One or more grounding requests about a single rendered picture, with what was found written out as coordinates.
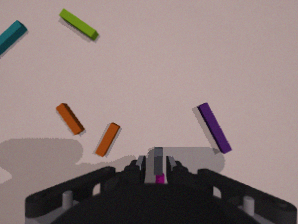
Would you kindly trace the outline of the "lime green rectangular bar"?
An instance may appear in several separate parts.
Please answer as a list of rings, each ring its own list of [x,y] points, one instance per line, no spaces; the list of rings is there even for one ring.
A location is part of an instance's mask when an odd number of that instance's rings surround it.
[[[91,26],[74,16],[72,13],[67,11],[66,9],[63,9],[59,14],[66,22],[71,24],[73,27],[84,33],[86,36],[91,38],[95,41],[95,39],[98,37],[98,32],[93,29]]]

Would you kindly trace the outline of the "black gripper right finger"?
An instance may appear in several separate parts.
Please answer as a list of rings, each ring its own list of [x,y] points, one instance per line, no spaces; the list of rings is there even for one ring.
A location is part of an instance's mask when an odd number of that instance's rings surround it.
[[[166,156],[166,178],[167,184],[196,188],[212,195],[216,187],[221,199],[260,224],[297,224],[297,208],[293,204],[206,168],[192,174],[173,156]]]

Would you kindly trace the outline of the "orange rod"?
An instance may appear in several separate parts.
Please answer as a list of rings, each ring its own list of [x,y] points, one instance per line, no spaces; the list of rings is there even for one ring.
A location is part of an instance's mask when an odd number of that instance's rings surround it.
[[[111,123],[107,132],[105,133],[98,149],[96,150],[96,154],[100,155],[101,157],[105,156],[111,143],[113,142],[119,128],[121,126],[117,125],[116,123]]]
[[[59,114],[62,116],[66,124],[69,126],[74,135],[80,134],[85,130],[83,125],[80,123],[78,118],[72,112],[70,107],[66,103],[61,103],[58,107],[56,107]]]

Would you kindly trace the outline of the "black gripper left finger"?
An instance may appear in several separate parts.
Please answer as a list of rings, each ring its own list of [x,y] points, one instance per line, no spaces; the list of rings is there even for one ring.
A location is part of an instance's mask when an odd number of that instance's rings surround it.
[[[106,166],[50,188],[25,199],[25,224],[51,224],[59,215],[91,197],[100,183],[100,192],[145,181],[146,155],[139,155],[121,172]]]

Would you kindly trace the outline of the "purple rod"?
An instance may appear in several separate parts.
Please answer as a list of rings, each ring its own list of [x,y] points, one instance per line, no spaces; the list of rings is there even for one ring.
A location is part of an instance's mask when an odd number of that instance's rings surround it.
[[[220,128],[213,112],[211,111],[208,103],[204,103],[197,107],[201,116],[203,117],[211,135],[213,136],[220,152],[223,154],[232,150],[222,129]]]

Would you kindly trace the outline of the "turquoise rod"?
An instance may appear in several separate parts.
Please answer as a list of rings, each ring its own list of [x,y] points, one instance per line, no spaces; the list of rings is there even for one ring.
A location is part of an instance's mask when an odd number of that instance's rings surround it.
[[[17,41],[28,29],[16,20],[8,29],[0,35],[0,55],[4,53],[15,41]]]

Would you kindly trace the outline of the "magenta rod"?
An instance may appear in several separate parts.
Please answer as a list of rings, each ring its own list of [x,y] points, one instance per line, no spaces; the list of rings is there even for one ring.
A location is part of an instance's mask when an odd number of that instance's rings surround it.
[[[164,183],[164,173],[163,175],[156,175],[156,183]]]

